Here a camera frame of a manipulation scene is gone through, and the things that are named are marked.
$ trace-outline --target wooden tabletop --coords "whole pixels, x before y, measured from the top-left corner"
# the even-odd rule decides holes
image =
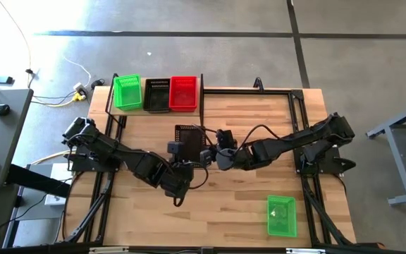
[[[322,91],[305,89],[309,123],[327,117]],[[107,114],[104,106],[108,87],[96,87],[89,117],[104,132]],[[283,95],[205,95],[204,122],[207,128],[232,130],[239,141],[255,125],[263,123],[277,135],[292,133],[287,97]],[[128,116],[122,143],[131,148],[158,152],[163,157],[168,141],[175,138],[176,124],[199,124],[198,116]],[[267,138],[258,129],[250,140]],[[66,211],[66,231],[70,233],[87,213],[95,173],[84,173],[76,182]],[[345,237],[355,242],[347,200],[340,181],[321,175],[326,211]],[[191,185],[204,179],[195,171]],[[297,201],[297,237],[269,236],[266,229],[268,195],[293,196]],[[129,171],[116,174],[104,245],[124,246],[231,246],[304,247],[310,246],[307,216],[300,177],[295,173],[293,152],[281,155],[270,166],[254,171],[209,168],[209,180],[197,190],[189,190],[181,207],[160,188],[137,180]],[[319,216],[314,212],[316,230],[322,239]],[[99,214],[93,237],[99,224]]]

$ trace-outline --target white wire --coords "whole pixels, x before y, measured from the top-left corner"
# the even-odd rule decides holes
[[[90,79],[92,78],[92,75],[90,75],[90,72],[87,71],[87,70],[84,68],[84,66],[82,66],[82,65],[80,65],[80,64],[78,64],[78,63],[75,63],[74,61],[68,60],[64,55],[62,55],[62,58],[65,59],[65,61],[67,61],[67,62],[70,63],[70,64],[74,64],[74,65],[76,65],[76,66],[81,67],[81,69],[84,70],[84,71],[88,74],[89,80],[87,81],[87,84],[84,86],[84,87],[87,87],[87,86],[90,84]]]
[[[36,164],[42,163],[42,162],[44,162],[44,161],[46,161],[46,160],[48,160],[48,159],[52,159],[52,158],[54,158],[54,157],[58,157],[58,156],[61,156],[61,155],[67,155],[69,152],[70,152],[70,150],[65,150],[65,151],[62,151],[62,152],[57,152],[57,153],[55,153],[55,154],[52,154],[52,155],[43,157],[43,158],[41,158],[41,159],[38,159],[38,160],[36,160],[35,162],[31,163],[31,165],[36,165]]]
[[[0,4],[3,7],[3,9],[6,11],[7,15],[11,18],[11,20],[13,21],[13,23],[15,24],[15,26],[18,28],[18,30],[20,31],[21,36],[23,37],[23,39],[25,40],[26,43],[26,47],[27,47],[27,55],[29,57],[29,69],[31,69],[31,48],[29,47],[29,43],[27,43],[27,39],[25,34],[23,33],[23,31],[21,30],[20,26],[17,24],[17,22],[15,21],[15,19],[13,19],[12,15],[7,11],[7,8],[3,5],[3,3],[0,0]],[[29,88],[29,76],[30,74],[27,74],[27,87]]]

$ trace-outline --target black cable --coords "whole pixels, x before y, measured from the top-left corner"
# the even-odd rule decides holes
[[[179,202],[176,202],[177,200],[177,198],[173,198],[173,205],[175,205],[176,207],[180,207],[184,202],[184,197],[180,198]]]
[[[199,130],[203,135],[204,135],[204,137],[208,140],[208,142],[209,142],[209,144],[212,146],[212,147],[215,147],[215,145],[212,143],[212,141],[209,139],[209,137],[208,137],[208,135],[206,134],[206,132],[204,131],[204,130],[206,130],[206,131],[210,131],[210,132],[214,132],[214,133],[217,133],[217,131],[213,131],[213,130],[211,130],[211,129],[208,129],[208,128],[205,128],[205,127],[201,127],[201,126],[198,126],[198,125],[195,125],[195,124],[193,124],[193,126],[195,127],[195,128],[197,128],[197,130]],[[230,156],[230,155],[224,155],[223,153],[221,153],[219,150],[216,150],[217,151],[217,153],[218,154],[220,154],[220,155],[222,155],[222,156],[224,156],[224,157],[227,157],[227,158],[231,158],[232,156]]]
[[[57,233],[56,233],[56,238],[54,239],[54,242],[57,242],[57,238],[59,237],[59,232],[61,231],[61,225],[62,225],[62,218],[65,215],[65,211],[62,211],[61,217],[59,218],[59,225],[57,226]]]
[[[84,96],[85,96],[85,100],[86,100],[87,103],[90,105],[89,96],[87,95],[86,92],[84,92]]]
[[[76,93],[76,91],[72,91],[70,93],[68,93],[66,96],[62,97],[63,99],[59,102],[59,103],[44,103],[44,102],[33,102],[32,103],[37,103],[37,104],[41,104],[41,105],[60,105],[62,104],[62,102],[64,102],[67,98],[70,97],[70,95],[73,93],[73,95]]]
[[[237,150],[234,152],[233,156],[235,156],[241,147],[243,147],[245,145],[245,142],[247,142],[247,139],[250,137],[250,135],[259,127],[263,127],[265,128],[268,132],[270,132],[270,134],[272,134],[276,139],[281,139],[280,137],[278,137],[269,127],[265,126],[264,124],[258,124],[257,126],[253,127],[252,130],[250,130],[250,132],[247,134],[247,136],[245,137],[244,141],[240,144],[240,146],[237,148]]]
[[[71,194],[71,190],[73,189],[73,185],[78,181],[78,179],[81,177],[81,175],[83,174],[83,172],[78,172],[76,174],[75,179],[71,182],[70,184],[70,188],[68,189],[68,193],[67,193],[67,198],[65,199],[65,205],[63,206],[63,216],[62,216],[62,240],[65,240],[65,217],[67,215],[67,205],[68,205],[68,199],[70,197]]]
[[[197,185],[197,186],[194,186],[194,187],[189,187],[189,189],[190,189],[190,190],[195,190],[195,189],[198,189],[198,188],[202,187],[202,186],[208,181],[208,178],[209,178],[209,171],[208,171],[208,169],[207,169],[205,166],[203,166],[203,164],[201,164],[201,163],[199,163],[199,162],[186,162],[185,164],[198,164],[198,165],[201,166],[201,168],[204,169],[204,172],[206,173],[206,176],[204,177],[203,183],[201,183],[201,184],[199,184],[199,185]]]
[[[73,178],[66,179],[66,180],[63,181],[61,184],[59,184],[57,187],[55,187],[54,189],[52,189],[52,191],[55,190],[55,189],[57,189],[57,188],[59,188],[59,187],[61,187],[66,181],[71,180],[71,179],[73,179]],[[3,227],[3,226],[5,226],[6,224],[9,224],[9,223],[11,223],[11,222],[13,222],[13,221],[15,221],[15,220],[17,220],[17,219],[20,219],[21,217],[25,216],[25,214],[26,214],[27,212],[29,212],[29,210],[31,210],[34,206],[40,204],[40,203],[45,199],[45,197],[46,197],[47,195],[48,195],[48,193],[45,193],[45,195],[43,195],[42,199],[39,200],[39,202],[36,202],[34,205],[31,205],[31,206],[30,206],[29,208],[27,208],[26,211],[25,211],[24,213],[22,213],[20,216],[15,217],[15,218],[13,218],[13,219],[10,219],[10,220],[8,220],[7,222],[4,222],[3,224],[1,224],[1,225],[0,225],[0,228]]]
[[[347,194],[347,188],[345,187],[344,181],[341,179],[341,177],[339,177],[339,175],[337,175],[337,174],[333,174],[333,175],[343,184],[344,193]]]

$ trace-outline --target small black object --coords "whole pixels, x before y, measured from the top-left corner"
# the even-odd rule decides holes
[[[0,116],[7,116],[11,108],[7,104],[0,104]]]
[[[149,78],[145,81],[144,110],[149,113],[167,113],[170,78]]]
[[[200,152],[206,146],[206,139],[200,130],[195,128],[195,126],[176,125],[175,141],[184,144],[183,152],[180,154],[181,159],[200,162]]]
[[[204,167],[209,167],[209,166],[211,166],[211,163],[213,161],[212,157],[213,157],[213,154],[212,154],[211,150],[203,150],[200,152],[200,163]]]
[[[233,133],[231,133],[230,130],[227,130],[227,131],[217,130],[216,138],[217,138],[217,143],[219,144],[219,147],[221,149],[236,148],[237,142],[233,138]]]
[[[167,143],[167,153],[172,155],[180,155],[183,152],[184,143],[170,141]]]
[[[257,77],[253,83],[253,88],[257,88],[257,87],[259,88],[260,92],[264,92],[264,86],[262,85],[262,81],[261,81],[260,77]]]
[[[104,79],[100,78],[99,80],[96,80],[94,82],[92,82],[92,84],[90,85],[90,87],[92,88],[92,90],[95,90],[96,86],[100,86],[100,85],[104,85]]]

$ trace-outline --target concrete floor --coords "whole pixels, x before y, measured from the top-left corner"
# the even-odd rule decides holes
[[[212,1],[4,1],[26,34],[38,30],[162,30],[290,32],[285,0]],[[300,32],[406,33],[406,0],[294,0]],[[28,36],[36,95],[64,95],[87,75],[205,74],[205,85],[302,87],[293,39],[33,37]],[[387,198],[404,193],[384,137],[364,133],[406,107],[406,40],[302,40],[309,84],[321,88],[329,112],[347,117],[357,134],[341,149],[357,167],[345,174],[352,222],[359,242],[406,250],[406,205]],[[25,86],[27,51],[0,7],[0,74]],[[87,114],[86,102],[51,109],[33,104],[14,162],[27,164],[65,150],[63,130]],[[16,245],[51,242],[57,222],[24,223]],[[38,234],[36,226],[45,234]]]

